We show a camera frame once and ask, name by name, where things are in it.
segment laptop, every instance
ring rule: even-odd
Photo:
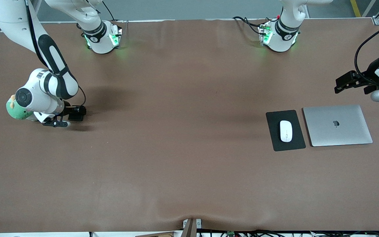
[[[372,143],[359,105],[305,107],[303,110],[312,146]]]

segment floor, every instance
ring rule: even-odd
[[[280,13],[281,4],[277,0],[104,0],[114,18],[120,20],[154,19],[207,19],[232,18],[236,15],[247,18],[273,17]],[[357,0],[360,12],[364,12],[370,0]],[[96,6],[102,19],[110,19],[109,12],[102,5]],[[351,0],[334,0],[324,6],[308,6],[310,18],[355,17]],[[379,11],[379,0],[367,16]],[[64,13],[50,8],[43,0],[38,12],[41,21],[72,21]]]

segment brown table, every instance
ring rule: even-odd
[[[0,34],[0,232],[204,228],[379,230],[379,103],[334,94],[371,19],[306,20],[293,48],[241,21],[124,26],[97,55],[75,24],[46,25],[87,94],[69,129],[14,120],[5,102],[41,67]],[[379,36],[359,55],[379,57]],[[79,103],[83,97],[71,99]],[[311,147],[301,108],[360,104],[373,144]],[[274,152],[266,112],[295,109],[307,148]]]

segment mouse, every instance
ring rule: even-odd
[[[292,124],[289,121],[280,121],[280,140],[284,143],[292,141]]]

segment yellow stripe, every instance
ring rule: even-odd
[[[356,0],[350,0],[350,3],[352,4],[353,12],[355,13],[356,17],[361,17],[361,13],[359,12],[358,5],[356,4]]]

